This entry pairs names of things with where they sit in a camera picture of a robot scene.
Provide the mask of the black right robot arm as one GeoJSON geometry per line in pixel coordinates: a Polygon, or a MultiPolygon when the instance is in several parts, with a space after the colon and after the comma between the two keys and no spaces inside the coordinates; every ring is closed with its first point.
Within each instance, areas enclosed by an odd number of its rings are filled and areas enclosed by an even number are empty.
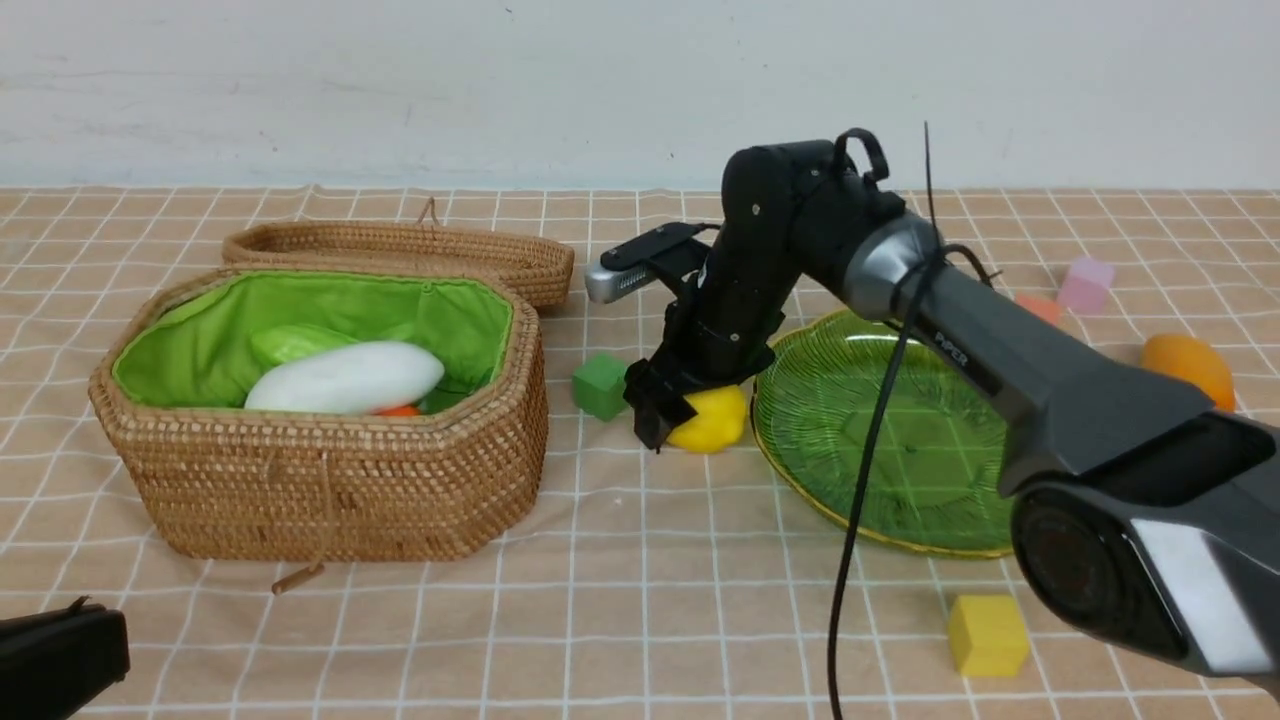
{"type": "Polygon", "coordinates": [[[998,492],[1012,548],[1061,621],[1202,676],[1277,694],[1277,429],[1197,387],[1117,363],[997,293],[977,256],[883,191],[868,129],[754,146],[724,168],[724,218],[668,223],[602,254],[588,296],[659,281],[673,292],[657,351],[626,374],[634,433],[659,450],[690,395],[774,359],[769,336],[801,275],[899,342],[873,409],[879,434],[910,341],[937,352],[1006,421],[998,492]]]}

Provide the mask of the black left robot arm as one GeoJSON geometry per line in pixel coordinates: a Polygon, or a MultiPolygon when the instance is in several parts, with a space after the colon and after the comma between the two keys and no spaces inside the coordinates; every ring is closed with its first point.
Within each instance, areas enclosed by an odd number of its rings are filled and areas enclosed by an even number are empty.
{"type": "Polygon", "coordinates": [[[1,621],[3,719],[69,719],[129,670],[125,615],[88,596],[1,621]]]}

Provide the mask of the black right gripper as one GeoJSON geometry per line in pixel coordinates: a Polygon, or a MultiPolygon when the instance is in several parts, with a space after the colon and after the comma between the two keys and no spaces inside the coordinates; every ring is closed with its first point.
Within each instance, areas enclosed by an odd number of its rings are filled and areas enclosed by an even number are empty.
{"type": "Polygon", "coordinates": [[[634,434],[658,454],[698,415],[690,395],[736,386],[771,364],[765,345],[800,275],[787,250],[709,250],[700,269],[678,283],[659,348],[625,373],[634,434]]]}

